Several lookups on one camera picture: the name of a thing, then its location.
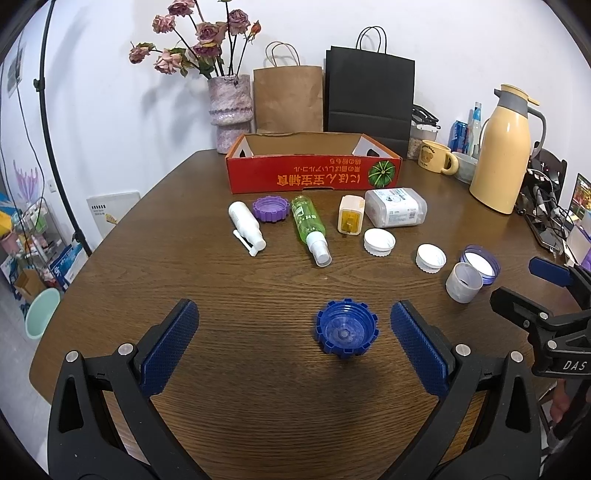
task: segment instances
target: red cardboard box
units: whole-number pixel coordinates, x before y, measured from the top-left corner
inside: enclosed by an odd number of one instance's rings
[[[402,158],[363,134],[243,135],[226,155],[232,193],[394,187]]]

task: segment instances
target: blue bottle cap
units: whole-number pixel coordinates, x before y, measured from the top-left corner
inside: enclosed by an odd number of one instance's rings
[[[316,340],[340,358],[363,355],[379,335],[378,317],[365,303],[330,301],[316,317]]]
[[[468,245],[462,252],[460,262],[469,263],[477,269],[484,285],[491,285],[501,273],[501,266],[495,256],[479,245]]]

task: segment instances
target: can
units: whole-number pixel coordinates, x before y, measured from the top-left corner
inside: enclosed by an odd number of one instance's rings
[[[456,120],[452,127],[452,136],[448,147],[452,152],[462,152],[466,144],[468,124]]]

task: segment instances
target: artificial rose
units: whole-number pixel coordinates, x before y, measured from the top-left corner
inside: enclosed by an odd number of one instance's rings
[[[230,23],[230,34],[238,35],[246,33],[248,26],[251,24],[248,21],[248,15],[240,9],[232,10],[228,15],[228,23]]]
[[[257,20],[255,22],[255,24],[252,26],[251,28],[251,32],[248,34],[248,39],[249,40],[254,40],[254,38],[256,37],[256,35],[258,33],[261,32],[261,24],[259,23],[259,21]]]
[[[138,43],[129,52],[129,61],[131,63],[140,63],[145,59],[150,52],[156,48],[153,43]]]
[[[206,43],[215,43],[221,45],[226,35],[228,25],[226,22],[216,22],[215,25],[204,22],[197,25],[197,38],[199,39],[200,45]]]
[[[191,15],[193,10],[190,7],[195,6],[195,0],[174,0],[173,4],[168,7],[168,13],[171,15]]]
[[[176,26],[176,20],[174,15],[156,15],[152,22],[152,28],[156,33],[168,33],[174,30]]]
[[[170,53],[169,50],[164,49],[154,64],[154,68],[159,72],[171,75],[176,72],[176,69],[182,68],[182,61],[183,56],[180,53]]]
[[[202,57],[205,59],[214,59],[222,55],[222,49],[220,45],[215,42],[206,43],[206,44],[197,44],[193,47],[193,53],[197,57]]]

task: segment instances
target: vase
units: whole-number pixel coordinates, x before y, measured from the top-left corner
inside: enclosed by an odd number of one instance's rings
[[[216,147],[226,154],[238,137],[250,133],[252,113],[250,75],[214,77],[207,81]]]

